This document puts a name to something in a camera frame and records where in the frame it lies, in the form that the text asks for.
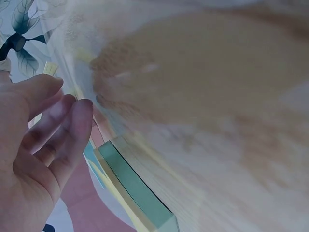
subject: fingernail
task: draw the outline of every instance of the fingernail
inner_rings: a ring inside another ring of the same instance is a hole
[[[55,77],[56,80],[58,81],[63,81],[63,79],[61,77]]]

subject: green edge strip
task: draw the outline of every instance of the green edge strip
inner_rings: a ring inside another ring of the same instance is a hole
[[[98,150],[132,199],[158,229],[172,217],[175,220],[174,214],[160,202],[111,142],[103,144]]]

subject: wooden table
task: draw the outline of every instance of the wooden table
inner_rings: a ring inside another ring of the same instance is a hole
[[[308,231],[307,8],[122,3],[51,40],[180,231]]]

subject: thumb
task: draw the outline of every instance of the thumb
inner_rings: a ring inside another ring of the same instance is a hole
[[[40,74],[28,80],[10,85],[10,90],[19,95],[16,103],[27,105],[31,114],[44,100],[54,96],[63,85],[61,78],[54,78],[46,74]]]

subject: hand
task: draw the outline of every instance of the hand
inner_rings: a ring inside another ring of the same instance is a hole
[[[0,83],[1,232],[41,232],[82,157],[91,133],[92,102],[62,96],[62,85],[61,79],[44,74]],[[41,112],[41,120],[28,129]]]

